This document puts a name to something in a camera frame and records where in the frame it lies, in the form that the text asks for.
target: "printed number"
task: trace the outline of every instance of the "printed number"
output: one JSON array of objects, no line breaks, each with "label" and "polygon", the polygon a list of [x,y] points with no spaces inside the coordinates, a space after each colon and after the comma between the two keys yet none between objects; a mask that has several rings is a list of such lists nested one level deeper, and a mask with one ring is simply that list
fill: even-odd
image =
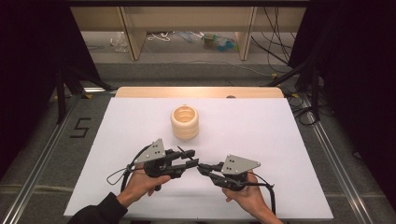
[{"label": "printed number", "polygon": [[84,130],[84,134],[82,134],[82,135],[70,135],[70,138],[85,138],[85,134],[87,134],[87,131],[88,131],[90,128],[79,127],[79,123],[80,123],[82,120],[91,120],[91,118],[80,118],[80,119],[78,119],[78,121],[77,121],[75,130]]}]

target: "metal rail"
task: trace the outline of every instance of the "metal rail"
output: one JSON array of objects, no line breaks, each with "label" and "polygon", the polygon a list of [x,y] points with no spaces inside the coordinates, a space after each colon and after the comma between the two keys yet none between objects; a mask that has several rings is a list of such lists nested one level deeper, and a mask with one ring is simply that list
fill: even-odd
[{"label": "metal rail", "polygon": [[49,138],[48,143],[44,147],[43,151],[41,152],[40,157],[38,158],[37,162],[35,163],[35,167],[33,168],[32,172],[29,174],[29,177],[26,179],[25,183],[23,184],[21,191],[19,192],[17,198],[15,199],[14,203],[9,207],[7,211],[6,218],[3,220],[4,224],[9,223],[18,223],[24,208],[28,204],[33,191],[35,190],[35,185],[37,184],[38,180],[40,179],[41,175],[43,174],[50,157],[52,155],[53,150],[58,145],[58,142],[64,132],[64,127],[66,126],[73,109],[75,108],[78,102],[79,96],[75,95],[72,96],[68,111],[60,124],[55,126],[54,131],[52,132],[51,137]]},{"label": "metal rail", "polygon": [[[302,94],[302,98],[304,100],[304,106],[306,107],[311,106],[305,94]],[[311,113],[309,113],[308,118],[310,119],[311,122],[315,120],[314,116]],[[316,122],[313,125],[313,128],[359,223],[361,224],[374,223],[367,211],[364,201],[362,200],[357,189],[355,188],[351,179],[349,178],[349,175],[347,174],[347,171],[344,168],[343,163],[339,159],[320,121]]]}]

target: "floor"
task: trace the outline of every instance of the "floor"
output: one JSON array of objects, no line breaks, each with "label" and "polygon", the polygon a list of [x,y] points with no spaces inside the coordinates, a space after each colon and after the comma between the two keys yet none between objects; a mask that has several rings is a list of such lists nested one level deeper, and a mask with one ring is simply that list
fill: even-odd
[{"label": "floor", "polygon": [[[232,33],[219,35],[234,38]],[[293,35],[295,34],[281,34],[282,43],[292,47]],[[169,41],[155,37],[152,40],[147,39],[139,60],[132,62],[128,52],[120,52],[123,48],[116,51],[116,47],[111,46],[110,43],[115,43],[118,37],[117,33],[84,32],[83,36],[102,80],[113,86],[261,86],[270,82],[273,76],[281,76],[281,72],[290,70],[274,56],[268,57],[254,42],[250,44],[247,60],[241,61],[235,49],[218,51],[205,46],[196,35],[176,32],[168,34]],[[270,46],[264,36],[271,38],[272,33],[255,33],[253,36],[263,47]],[[279,45],[271,44],[271,51],[279,58],[287,60]],[[294,92],[293,84],[296,79],[297,77],[293,77],[282,83],[282,91]],[[95,87],[86,82],[83,85],[87,88]],[[19,223],[67,222],[68,218],[63,216],[64,209],[88,156],[108,101],[113,95],[112,92],[92,92],[84,97],[70,96],[67,99],[68,120],[58,130],[57,101],[54,94],[29,144],[0,181],[2,220],[18,199],[26,180],[31,178],[30,174],[35,169],[36,162],[44,160],[40,157],[42,152],[48,150],[49,157],[35,179],[33,191],[28,195],[29,200],[22,205],[22,213],[16,219]],[[309,113],[298,116],[301,112],[299,109],[309,105],[309,93],[300,92],[293,96],[295,97],[290,97],[290,109],[296,111],[296,123],[334,214],[334,220],[307,223],[396,223],[394,210],[364,162],[359,159],[359,155],[354,154],[355,148],[350,144],[336,115],[332,113],[325,94],[320,97],[323,105],[320,109],[321,121],[315,125],[306,125],[312,122]],[[78,122],[89,127],[89,130],[85,133],[76,130]],[[56,130],[60,131],[59,138],[52,135]],[[339,161],[338,167],[342,167],[341,172],[334,168],[332,160],[329,159],[333,158],[334,153]],[[362,201],[361,207],[366,209],[365,215],[357,212],[356,209],[361,207],[353,204],[356,199]],[[296,220],[284,221],[292,224],[305,223]]]}]

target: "black curtain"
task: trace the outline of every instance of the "black curtain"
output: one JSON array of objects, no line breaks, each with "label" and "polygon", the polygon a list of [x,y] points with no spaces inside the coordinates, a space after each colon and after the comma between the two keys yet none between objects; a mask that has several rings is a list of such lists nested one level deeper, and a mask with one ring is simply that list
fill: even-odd
[{"label": "black curtain", "polygon": [[[347,1],[322,68],[332,109],[396,210],[396,6],[394,1]],[[315,43],[326,8],[312,6],[296,37],[290,65],[303,62]]]},{"label": "black curtain", "polygon": [[[23,149],[65,66],[100,80],[70,8],[38,1],[0,3],[0,177]],[[82,78],[63,72],[68,87]]]}]

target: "white table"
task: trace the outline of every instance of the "white table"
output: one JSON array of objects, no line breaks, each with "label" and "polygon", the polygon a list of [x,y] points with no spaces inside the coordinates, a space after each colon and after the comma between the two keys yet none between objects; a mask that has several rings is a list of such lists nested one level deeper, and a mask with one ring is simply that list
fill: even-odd
[{"label": "white table", "polygon": [[[200,116],[200,132],[187,142],[175,138],[171,129],[170,114],[180,105],[195,107]],[[288,101],[272,98],[113,98],[64,215],[73,216],[84,206],[98,204],[110,191],[118,194],[120,183],[110,186],[106,178],[158,138],[163,139],[165,149],[194,149],[202,163],[217,164],[228,154],[259,161],[262,166],[254,171],[275,184],[279,218],[332,219]],[[267,189],[262,192],[270,205]],[[221,189],[195,168],[131,205],[125,217],[253,220],[236,202],[226,203]]]}]

